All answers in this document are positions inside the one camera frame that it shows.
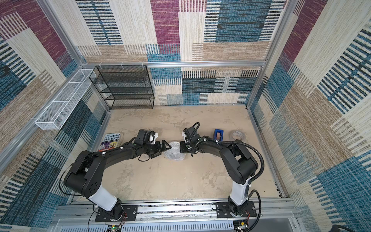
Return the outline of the clear bubble wrap sheet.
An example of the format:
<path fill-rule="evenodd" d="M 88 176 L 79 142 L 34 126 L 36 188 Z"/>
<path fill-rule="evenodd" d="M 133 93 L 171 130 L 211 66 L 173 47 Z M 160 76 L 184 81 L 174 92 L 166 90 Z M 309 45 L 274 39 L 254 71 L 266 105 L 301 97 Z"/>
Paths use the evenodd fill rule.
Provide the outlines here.
<path fill-rule="evenodd" d="M 185 153 L 180 151 L 180 142 L 170 142 L 171 149 L 164 151 L 163 155 L 169 160 L 182 161 L 185 159 Z"/>

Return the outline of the blue tape dispenser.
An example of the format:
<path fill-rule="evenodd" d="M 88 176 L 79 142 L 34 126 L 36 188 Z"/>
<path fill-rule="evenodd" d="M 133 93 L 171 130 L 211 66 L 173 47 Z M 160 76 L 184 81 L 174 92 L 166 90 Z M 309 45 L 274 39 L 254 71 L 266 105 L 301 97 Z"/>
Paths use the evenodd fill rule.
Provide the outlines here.
<path fill-rule="evenodd" d="M 213 139 L 217 141 L 223 141 L 224 131 L 222 129 L 215 129 Z"/>

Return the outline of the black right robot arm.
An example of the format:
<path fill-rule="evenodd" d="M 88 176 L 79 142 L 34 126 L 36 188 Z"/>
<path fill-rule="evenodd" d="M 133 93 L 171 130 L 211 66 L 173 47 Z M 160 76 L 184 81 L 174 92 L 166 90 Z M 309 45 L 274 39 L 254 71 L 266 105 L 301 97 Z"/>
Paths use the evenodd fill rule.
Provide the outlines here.
<path fill-rule="evenodd" d="M 234 217 L 245 213 L 248 207 L 248 190 L 265 168 L 264 159 L 257 149 L 240 140 L 218 141 L 203 137 L 190 144 L 181 141 L 180 152 L 191 155 L 209 153 L 220 157 L 233 181 L 228 199 L 230 213 Z"/>

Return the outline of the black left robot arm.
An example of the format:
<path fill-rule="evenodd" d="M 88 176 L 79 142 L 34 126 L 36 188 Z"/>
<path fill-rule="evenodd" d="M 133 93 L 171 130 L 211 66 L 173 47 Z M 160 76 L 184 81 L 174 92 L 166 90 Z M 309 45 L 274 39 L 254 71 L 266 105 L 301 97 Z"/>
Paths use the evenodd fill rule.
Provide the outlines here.
<path fill-rule="evenodd" d="M 146 154 L 153 159 L 172 147 L 166 141 L 154 144 L 124 143 L 120 147 L 101 152 L 83 151 L 68 171 L 64 185 L 93 202 L 104 211 L 116 210 L 119 199 L 102 186 L 105 169 L 125 160 Z"/>

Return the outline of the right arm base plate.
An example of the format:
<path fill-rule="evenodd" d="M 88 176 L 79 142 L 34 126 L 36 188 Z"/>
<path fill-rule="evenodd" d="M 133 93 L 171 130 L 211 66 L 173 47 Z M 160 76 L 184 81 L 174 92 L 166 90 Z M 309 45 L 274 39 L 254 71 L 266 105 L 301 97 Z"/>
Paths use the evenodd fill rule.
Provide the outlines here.
<path fill-rule="evenodd" d="M 247 218 L 256 217 L 256 207 L 254 202 L 246 201 L 241 206 L 234 202 L 217 202 L 212 204 L 212 209 L 216 211 L 217 218 Z"/>

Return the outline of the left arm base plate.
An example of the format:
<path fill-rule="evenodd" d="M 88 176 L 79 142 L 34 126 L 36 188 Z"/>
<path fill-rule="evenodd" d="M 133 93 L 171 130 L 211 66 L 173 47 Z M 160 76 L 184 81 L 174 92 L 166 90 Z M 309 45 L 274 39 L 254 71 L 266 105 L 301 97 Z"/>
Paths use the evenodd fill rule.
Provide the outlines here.
<path fill-rule="evenodd" d="M 137 216 L 137 205 L 115 206 L 111 211 L 98 208 L 95 222 L 126 222 L 135 221 Z"/>

